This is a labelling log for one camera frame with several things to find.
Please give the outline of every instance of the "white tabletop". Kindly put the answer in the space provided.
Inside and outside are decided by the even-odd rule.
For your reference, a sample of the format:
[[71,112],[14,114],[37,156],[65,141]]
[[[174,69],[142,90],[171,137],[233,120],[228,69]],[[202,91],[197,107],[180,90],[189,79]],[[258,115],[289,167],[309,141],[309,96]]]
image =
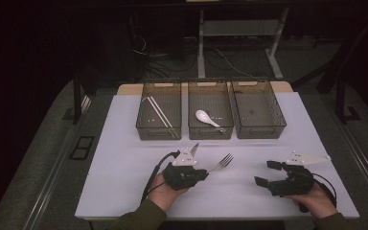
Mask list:
[[[296,219],[310,218],[291,200],[272,196],[255,184],[254,176],[273,180],[285,171],[268,169],[267,160],[285,161],[294,150],[326,156],[327,153],[297,93],[276,93],[287,121],[279,139],[192,141],[187,126],[186,95],[182,98],[182,139],[141,141],[135,127],[140,95],[117,95],[109,109],[76,211],[82,219],[115,219],[134,211],[154,166],[167,153],[191,148],[199,142],[196,169],[210,170],[227,153],[234,160],[213,172],[182,195],[168,212],[169,219]],[[346,218],[358,212],[331,161],[307,166],[330,180],[337,191],[337,209]]]

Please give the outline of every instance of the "gray carpet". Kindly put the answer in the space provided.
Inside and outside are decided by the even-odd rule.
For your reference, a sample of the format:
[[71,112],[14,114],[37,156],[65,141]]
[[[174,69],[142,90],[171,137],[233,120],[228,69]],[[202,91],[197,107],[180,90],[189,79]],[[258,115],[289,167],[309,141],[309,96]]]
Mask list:
[[[219,43],[209,43],[208,60],[205,62],[207,77],[241,75],[215,52],[215,47],[222,51],[238,70],[251,75],[265,75],[274,81],[263,51],[269,43],[254,39],[246,42],[248,43],[243,43],[244,46],[240,50],[237,50],[235,45],[222,46]],[[247,44],[252,44],[251,48],[246,49]],[[337,44],[320,45],[317,48],[313,48],[312,44],[312,39],[282,41],[276,58],[285,81],[293,82],[303,77],[328,61],[338,49]],[[168,69],[158,65],[159,71],[163,71],[162,74],[146,73],[145,76],[147,78],[160,78],[160,76],[195,78],[196,63],[193,64],[195,57],[196,55],[191,53],[187,55],[185,61],[160,58],[157,60],[158,63],[166,65]],[[359,211],[360,218],[350,219],[349,222],[358,230],[367,230],[368,181],[357,166],[351,146],[343,133],[346,129],[352,133],[368,159],[368,107],[354,89],[348,88],[347,105],[356,109],[361,120],[342,125],[334,116],[334,92],[329,95],[317,94],[314,87],[318,80],[319,78],[310,80],[294,90],[300,93],[312,122]],[[91,105],[82,115],[79,123],[72,125],[72,121],[63,120],[67,109],[73,106],[72,84],[65,85],[47,113],[0,204],[0,229],[23,229],[25,224],[28,224],[28,228],[32,226],[32,229],[90,229],[88,222],[75,218],[74,213],[115,92],[115,90],[100,90],[95,97],[91,98]],[[81,136],[95,137],[87,159],[68,159],[68,154]],[[57,174],[52,172],[54,166],[60,167]],[[52,190],[45,187],[49,182],[53,183]],[[28,222],[36,201],[42,202],[39,197],[41,193],[45,195],[43,201],[46,201],[43,210],[35,218],[35,223]],[[110,222],[95,221],[92,224],[95,229],[105,229]],[[313,227],[310,220],[286,220],[285,226],[287,230]]]

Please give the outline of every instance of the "fork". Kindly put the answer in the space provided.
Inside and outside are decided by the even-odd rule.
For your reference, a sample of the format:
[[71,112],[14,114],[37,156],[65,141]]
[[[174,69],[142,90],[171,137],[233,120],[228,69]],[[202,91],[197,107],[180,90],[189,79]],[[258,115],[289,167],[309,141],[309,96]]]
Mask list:
[[223,157],[223,159],[221,161],[219,161],[215,167],[210,170],[208,173],[211,173],[213,171],[220,171],[223,168],[225,168],[226,166],[229,165],[229,163],[231,163],[231,161],[234,159],[234,157],[232,156],[231,153],[227,154],[225,157]]

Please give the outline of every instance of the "hand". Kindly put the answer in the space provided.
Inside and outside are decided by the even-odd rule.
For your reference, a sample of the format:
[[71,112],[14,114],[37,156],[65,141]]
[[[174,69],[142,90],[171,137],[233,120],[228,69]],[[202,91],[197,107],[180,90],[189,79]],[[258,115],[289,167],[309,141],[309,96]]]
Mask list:
[[162,173],[159,173],[150,185],[151,192],[148,195],[148,199],[153,201],[157,206],[167,212],[172,207],[174,201],[182,194],[186,193],[189,189],[174,190],[168,184],[165,183]]
[[315,218],[322,219],[337,213],[324,190],[314,183],[311,191],[305,195],[285,195],[296,202],[304,204]]

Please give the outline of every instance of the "white plastic spoon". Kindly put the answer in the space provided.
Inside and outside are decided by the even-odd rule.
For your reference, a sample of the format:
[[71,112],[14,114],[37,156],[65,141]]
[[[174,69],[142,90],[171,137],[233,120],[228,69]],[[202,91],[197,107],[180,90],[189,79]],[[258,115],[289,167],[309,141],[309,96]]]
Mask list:
[[220,127],[217,123],[211,120],[211,118],[208,116],[208,114],[204,110],[198,110],[195,113],[195,115],[199,119],[200,122],[211,124],[214,127]]

